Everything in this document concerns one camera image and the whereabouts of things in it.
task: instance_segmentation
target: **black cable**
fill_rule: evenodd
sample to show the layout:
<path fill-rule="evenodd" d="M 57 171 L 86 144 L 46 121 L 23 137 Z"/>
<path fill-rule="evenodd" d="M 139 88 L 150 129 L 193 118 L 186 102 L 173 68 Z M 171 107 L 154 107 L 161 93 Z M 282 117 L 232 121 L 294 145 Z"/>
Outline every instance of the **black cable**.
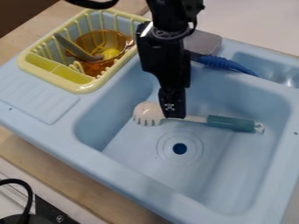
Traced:
<path fill-rule="evenodd" d="M 30 220 L 30 210 L 31 210 L 32 202 L 33 202 L 33 191 L 31 189 L 31 187 L 21 179 L 7 178 L 7 179 L 0 180 L 0 186 L 10 185 L 10 184 L 20 185 L 24 189 L 26 189 L 26 191 L 28 193 L 27 205 L 26 205 L 23 213 L 21 214 L 21 217 L 19 218 L 19 220 L 17 222 L 17 224 L 28 224 L 29 220 Z"/>
<path fill-rule="evenodd" d="M 193 19 L 193 28 L 189 30 L 188 36 L 192 35 L 195 32 L 197 26 L 198 26 L 198 19 L 195 17 Z"/>
<path fill-rule="evenodd" d="M 66 0 L 70 4 L 76 4 L 84 8 L 93 9 L 93 10 L 105 10 L 115 6 L 119 0 L 111 0 L 106 2 L 95 2 L 89 0 Z"/>

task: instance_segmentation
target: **wooden table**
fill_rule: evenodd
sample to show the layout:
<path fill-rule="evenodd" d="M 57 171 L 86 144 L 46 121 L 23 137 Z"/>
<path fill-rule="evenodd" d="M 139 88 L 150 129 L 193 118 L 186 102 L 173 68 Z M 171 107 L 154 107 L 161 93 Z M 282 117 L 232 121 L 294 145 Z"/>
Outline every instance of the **wooden table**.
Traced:
<path fill-rule="evenodd" d="M 143 0 L 121 0 L 116 8 L 139 15 L 143 15 L 147 10 Z M 1 38 L 0 65 L 80 11 L 82 8 L 60 1 Z M 109 223 L 169 223 L 130 199 L 61 163 L 1 126 L 0 155 Z"/>

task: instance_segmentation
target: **blue drain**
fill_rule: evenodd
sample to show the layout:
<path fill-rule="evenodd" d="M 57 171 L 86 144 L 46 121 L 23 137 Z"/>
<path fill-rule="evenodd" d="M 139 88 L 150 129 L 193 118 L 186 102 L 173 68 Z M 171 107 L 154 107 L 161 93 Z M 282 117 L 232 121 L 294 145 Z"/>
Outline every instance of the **blue drain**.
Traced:
<path fill-rule="evenodd" d="M 176 143 L 173 145 L 173 151 L 174 153 L 178 155 L 183 155 L 187 152 L 187 146 L 184 143 Z"/>

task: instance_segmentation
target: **dish brush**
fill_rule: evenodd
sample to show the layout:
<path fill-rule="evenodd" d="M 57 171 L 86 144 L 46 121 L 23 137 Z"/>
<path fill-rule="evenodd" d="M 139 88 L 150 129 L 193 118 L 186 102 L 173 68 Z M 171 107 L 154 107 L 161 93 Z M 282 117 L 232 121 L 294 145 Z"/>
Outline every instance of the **dish brush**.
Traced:
<path fill-rule="evenodd" d="M 157 126 L 163 119 L 205 123 L 208 126 L 262 134 L 265 127 L 260 122 L 247 119 L 232 118 L 220 115 L 194 116 L 188 115 L 184 119 L 165 118 L 160 106 L 154 102 L 144 101 L 138 104 L 133 113 L 133 120 L 142 126 Z"/>

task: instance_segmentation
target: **blue cable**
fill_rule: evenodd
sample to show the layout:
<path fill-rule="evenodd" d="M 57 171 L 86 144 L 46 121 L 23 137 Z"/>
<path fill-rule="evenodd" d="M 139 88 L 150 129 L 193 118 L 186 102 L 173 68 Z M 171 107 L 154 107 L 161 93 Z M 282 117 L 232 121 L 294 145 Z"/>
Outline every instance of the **blue cable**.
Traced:
<path fill-rule="evenodd" d="M 217 56 L 199 56 L 197 59 L 195 59 L 195 61 L 208 67 L 235 70 L 244 74 L 250 74 L 252 76 L 259 77 L 255 72 L 229 59 L 220 58 Z"/>

